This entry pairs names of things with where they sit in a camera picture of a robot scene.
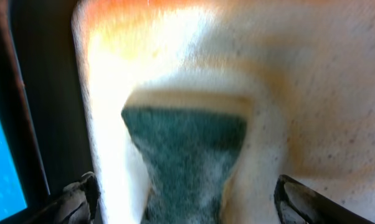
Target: green sponge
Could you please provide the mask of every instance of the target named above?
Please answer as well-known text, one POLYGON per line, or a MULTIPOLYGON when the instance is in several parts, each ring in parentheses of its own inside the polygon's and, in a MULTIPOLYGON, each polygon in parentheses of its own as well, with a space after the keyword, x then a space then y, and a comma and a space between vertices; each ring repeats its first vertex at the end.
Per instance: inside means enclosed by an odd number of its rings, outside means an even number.
POLYGON ((218 224, 246 120, 204 110, 126 107, 122 117, 152 183, 142 224, 218 224))

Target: white sink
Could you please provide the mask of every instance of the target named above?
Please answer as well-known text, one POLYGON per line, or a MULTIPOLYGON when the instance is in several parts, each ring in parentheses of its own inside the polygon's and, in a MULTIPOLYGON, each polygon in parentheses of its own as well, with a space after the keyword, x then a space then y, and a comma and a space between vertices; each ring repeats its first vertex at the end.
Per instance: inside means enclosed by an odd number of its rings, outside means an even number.
POLYGON ((375 1, 91 0, 73 28, 105 222, 140 222, 150 182, 120 113, 159 90, 250 105, 224 223, 278 223, 280 174, 375 222, 375 1))

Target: sink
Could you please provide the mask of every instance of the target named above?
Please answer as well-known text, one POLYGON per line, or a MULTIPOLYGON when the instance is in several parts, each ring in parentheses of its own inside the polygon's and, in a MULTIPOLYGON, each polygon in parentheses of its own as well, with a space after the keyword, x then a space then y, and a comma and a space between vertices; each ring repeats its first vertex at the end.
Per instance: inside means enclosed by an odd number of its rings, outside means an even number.
POLYGON ((375 222, 375 1, 92 0, 72 29, 105 222, 152 194, 131 108, 244 118, 222 223, 278 223, 280 174, 375 222))

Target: sink basin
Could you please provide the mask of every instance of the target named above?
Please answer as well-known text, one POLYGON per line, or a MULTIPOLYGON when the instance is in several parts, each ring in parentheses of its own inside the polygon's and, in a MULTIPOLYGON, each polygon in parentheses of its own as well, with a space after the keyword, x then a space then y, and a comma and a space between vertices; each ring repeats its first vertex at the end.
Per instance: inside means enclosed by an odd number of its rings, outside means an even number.
POLYGON ((91 0, 72 27, 105 222, 140 223, 151 188, 127 102, 225 113, 238 98, 222 223, 278 223, 280 174, 375 222, 375 1, 91 0))

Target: sponge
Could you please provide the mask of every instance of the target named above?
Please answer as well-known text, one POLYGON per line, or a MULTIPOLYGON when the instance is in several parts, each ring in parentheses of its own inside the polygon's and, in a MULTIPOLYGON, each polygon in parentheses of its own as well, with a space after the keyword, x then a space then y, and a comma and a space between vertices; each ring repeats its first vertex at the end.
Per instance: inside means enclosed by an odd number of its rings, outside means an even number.
POLYGON ((122 118, 151 179, 141 224, 218 224, 224 182, 245 136, 243 117, 127 106, 122 118))

